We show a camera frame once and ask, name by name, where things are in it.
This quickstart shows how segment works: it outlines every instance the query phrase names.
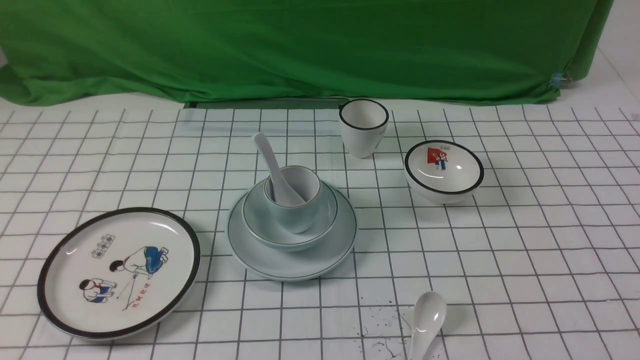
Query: printed illustration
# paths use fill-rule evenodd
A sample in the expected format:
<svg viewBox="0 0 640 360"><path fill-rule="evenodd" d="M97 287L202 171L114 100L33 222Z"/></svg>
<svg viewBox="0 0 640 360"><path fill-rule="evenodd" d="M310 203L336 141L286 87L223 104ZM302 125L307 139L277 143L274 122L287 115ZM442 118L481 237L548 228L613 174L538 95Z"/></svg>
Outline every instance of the printed illustration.
<svg viewBox="0 0 640 360"><path fill-rule="evenodd" d="M117 272L127 270L128 272L146 275L149 279L169 260L167 257L169 250L166 247L160 248L146 246L127 256L124 260L116 260L111 263L109 270Z"/></svg>
<svg viewBox="0 0 640 360"><path fill-rule="evenodd" d="M435 164L436 170L447 170L445 163L448 161L446 152L432 147L427 148L427 164Z"/></svg>
<svg viewBox="0 0 640 360"><path fill-rule="evenodd" d="M113 296L113 289L118 285L102 279L85 279L80 282L80 290L88 302L101 304Z"/></svg>
<svg viewBox="0 0 640 360"><path fill-rule="evenodd" d="M94 251L91 251L91 256L96 259L102 259L107 250L109 250L109 247L111 246L115 238L115 236L109 234L101 237L102 241L98 243L97 248Z"/></svg>
<svg viewBox="0 0 640 360"><path fill-rule="evenodd" d="M132 300L133 293L136 289L136 279L140 274L146 275L147 279L151 279L151 277L169 260L167 257L168 254L169 250L166 247L158 249L154 246L146 246L127 256L124 260L116 260L109 265L109 270L111 270L111 272L127 270L128 272L133 273L131 280L129 280L129 282L124 286L124 290L122 290L122 292L116 297L116 299L119 299L125 293L125 290L129 289L127 305L122 309L122 311L129 309L132 305L133 307L139 306L140 301L142 301L143 298L142 295L146 294L147 288L150 285L149 283L145 283L145 288L140 290L140 294L135 296Z"/></svg>

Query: ceramic spoon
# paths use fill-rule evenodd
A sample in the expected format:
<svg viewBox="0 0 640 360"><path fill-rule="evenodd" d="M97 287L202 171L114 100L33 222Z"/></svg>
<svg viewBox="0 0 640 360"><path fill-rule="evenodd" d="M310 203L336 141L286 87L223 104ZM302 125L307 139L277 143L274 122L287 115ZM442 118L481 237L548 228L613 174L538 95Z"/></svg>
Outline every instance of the ceramic spoon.
<svg viewBox="0 0 640 360"><path fill-rule="evenodd" d="M420 295L413 307L409 360L422 360L429 345L440 332L445 316L447 303L440 294L430 291Z"/></svg>
<svg viewBox="0 0 640 360"><path fill-rule="evenodd" d="M300 195L291 188L291 185L285 180L280 171L278 160L273 154L273 149L269 140L262 133L257 133L253 136L253 142L258 147L258 150L262 154L264 162L267 163L269 173L271 174L271 185L273 187L273 200L282 206L298 206L305 203Z"/></svg>

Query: cup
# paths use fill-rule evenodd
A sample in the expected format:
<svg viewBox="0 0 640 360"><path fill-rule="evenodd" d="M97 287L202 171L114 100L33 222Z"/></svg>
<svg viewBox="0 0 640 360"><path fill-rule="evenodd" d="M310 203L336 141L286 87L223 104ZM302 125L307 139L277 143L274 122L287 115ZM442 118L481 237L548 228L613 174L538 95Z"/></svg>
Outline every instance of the cup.
<svg viewBox="0 0 640 360"><path fill-rule="evenodd" d="M283 206L273 200L271 177L264 182L264 196L267 208L276 221L287 231L300 234L306 231L316 221L323 205L320 189L322 183L315 172L301 166L281 168L282 175L305 201L298 206Z"/></svg>
<svg viewBox="0 0 640 360"><path fill-rule="evenodd" d="M389 122L389 112L379 102L357 99L340 109L342 143L354 157L369 157L382 141Z"/></svg>

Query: saucer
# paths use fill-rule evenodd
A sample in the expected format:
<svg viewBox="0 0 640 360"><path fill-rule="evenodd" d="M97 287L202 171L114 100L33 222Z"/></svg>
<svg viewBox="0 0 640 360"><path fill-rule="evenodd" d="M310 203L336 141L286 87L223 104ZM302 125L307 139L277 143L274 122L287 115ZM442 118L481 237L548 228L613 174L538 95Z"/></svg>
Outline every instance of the saucer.
<svg viewBox="0 0 640 360"><path fill-rule="evenodd" d="M317 220L303 233L293 234L280 226L271 215L262 191L265 181L261 181L249 190L242 206L246 227L263 244L283 251L304 250L315 244L331 229L335 222L338 201L327 184L321 183L319 200L324 204L317 215Z"/></svg>
<svg viewBox="0 0 640 360"><path fill-rule="evenodd" d="M38 279L38 303L60 330L112 340L160 321L195 280L200 244L183 219L154 208L95 217L55 247Z"/></svg>
<svg viewBox="0 0 640 360"><path fill-rule="evenodd" d="M272 249L256 239L244 223L243 194L229 211L227 236L231 253L248 270L276 281L302 281L319 277L345 260L355 244L358 220L349 199L327 186L337 199L337 216L333 227L311 248L285 252Z"/></svg>

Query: tableware set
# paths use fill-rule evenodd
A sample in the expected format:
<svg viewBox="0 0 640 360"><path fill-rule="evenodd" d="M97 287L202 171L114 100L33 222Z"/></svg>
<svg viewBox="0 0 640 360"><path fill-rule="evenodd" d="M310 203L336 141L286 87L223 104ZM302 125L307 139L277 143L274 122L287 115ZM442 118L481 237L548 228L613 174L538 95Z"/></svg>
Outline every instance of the tableware set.
<svg viewBox="0 0 640 360"><path fill-rule="evenodd" d="M389 113L376 101L357 99L342 107L339 118L345 149L366 158L382 141ZM280 168L263 134L253 141L269 177L230 206L225 230L231 254L274 281L304 281L329 272L353 250L358 219L352 203L309 168ZM441 204L471 196L484 177L473 152L445 140L413 146L404 169L415 193ZM199 264L198 238L183 219L155 208L119 209L62 239L40 272L38 303L48 321L73 336L121 338L169 314L191 288ZM424 353L445 315L438 294L418 300L413 337L422 345L412 343L411 358Z"/></svg>
<svg viewBox="0 0 640 360"><path fill-rule="evenodd" d="M373 154L385 135L388 120L389 112L376 101L347 102L340 109L345 149L356 158ZM414 145L404 156L404 172L415 193L438 204L465 200L484 179L480 159L466 147L446 140Z"/></svg>

